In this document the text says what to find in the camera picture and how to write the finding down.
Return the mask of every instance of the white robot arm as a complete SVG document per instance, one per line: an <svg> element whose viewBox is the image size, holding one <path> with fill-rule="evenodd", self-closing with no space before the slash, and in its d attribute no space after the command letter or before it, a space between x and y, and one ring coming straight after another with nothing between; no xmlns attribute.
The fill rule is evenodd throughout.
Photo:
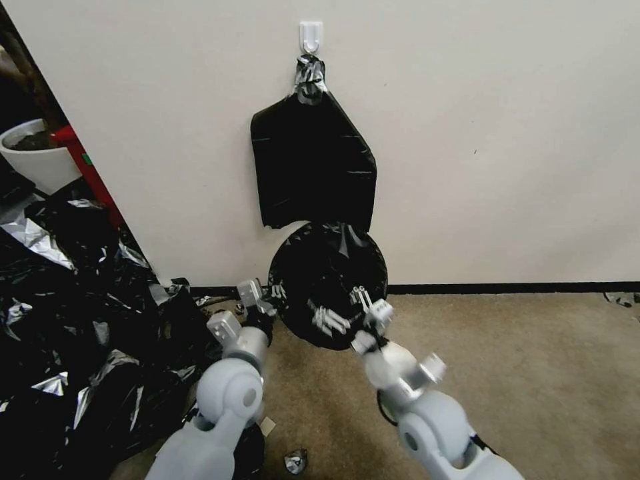
<svg viewBox="0 0 640 480"><path fill-rule="evenodd" d="M365 319L352 348L364 361L381 412L396 426L402 444L429 477L523 480L509 462L478 438L454 398L430 388L442 380L444 362L434 353L418 362L408 350L386 340L383 334L393 315L392 306L382 299L372 303L362 287L354 289L354 297L362 304Z"/></svg>
<svg viewBox="0 0 640 480"><path fill-rule="evenodd" d="M198 382L198 416L186 422L160 448L148 480L231 480L233 451L246 426L262 411L262 368L269 346L274 308L261 299L257 280L238 285L247 312L241 327L231 312L214 314L207 327L223 346L222 360Z"/></svg>

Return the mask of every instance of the beige carpet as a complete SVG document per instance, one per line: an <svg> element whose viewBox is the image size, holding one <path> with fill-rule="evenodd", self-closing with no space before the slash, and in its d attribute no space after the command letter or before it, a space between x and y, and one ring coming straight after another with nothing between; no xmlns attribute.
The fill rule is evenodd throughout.
<svg viewBox="0 0 640 480"><path fill-rule="evenodd" d="M392 296L389 337L447 362L441 390L528 480L640 478L640 323L598 294ZM312 347L278 324L265 372L264 479L424 479L378 413L355 354ZM144 452L113 479L141 479Z"/></svg>

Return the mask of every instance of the white adhesive hook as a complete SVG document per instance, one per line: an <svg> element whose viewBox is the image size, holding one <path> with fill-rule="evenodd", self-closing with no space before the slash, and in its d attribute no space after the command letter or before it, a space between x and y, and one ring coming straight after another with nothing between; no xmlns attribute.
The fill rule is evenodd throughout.
<svg viewBox="0 0 640 480"><path fill-rule="evenodd" d="M300 48L305 53L316 53L322 43L322 22L300 22Z"/></svg>

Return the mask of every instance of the black plastic bag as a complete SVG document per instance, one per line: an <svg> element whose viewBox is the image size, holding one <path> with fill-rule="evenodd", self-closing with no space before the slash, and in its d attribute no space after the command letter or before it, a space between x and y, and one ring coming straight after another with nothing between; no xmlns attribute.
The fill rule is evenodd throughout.
<svg viewBox="0 0 640 480"><path fill-rule="evenodd" d="M50 199L22 221L0 229L0 461L7 478L106 477L179 427L215 341L188 285L164 292L100 205Z"/></svg>
<svg viewBox="0 0 640 480"><path fill-rule="evenodd" d="M349 348L362 317L351 302L354 287L363 286L372 301L387 297L387 266L368 234L344 223L308 223L292 233L276 252L269 285L284 288L287 302L280 315L298 337L318 347ZM352 323L345 335L322 333L312 324L316 307L326 307Z"/></svg>
<svg viewBox="0 0 640 480"><path fill-rule="evenodd" d="M313 55L298 58L293 94L253 116L262 222L281 228L295 220L342 221L368 231L375 159L324 73Z"/></svg>

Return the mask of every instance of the white wall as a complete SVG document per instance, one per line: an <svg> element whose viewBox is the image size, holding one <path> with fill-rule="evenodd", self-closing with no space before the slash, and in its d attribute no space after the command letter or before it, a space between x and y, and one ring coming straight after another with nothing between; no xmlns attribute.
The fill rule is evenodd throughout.
<svg viewBox="0 0 640 480"><path fill-rule="evenodd" d="M3 0L161 278L264 278L249 121L297 23L378 161L392 283L640 279L636 0Z"/></svg>

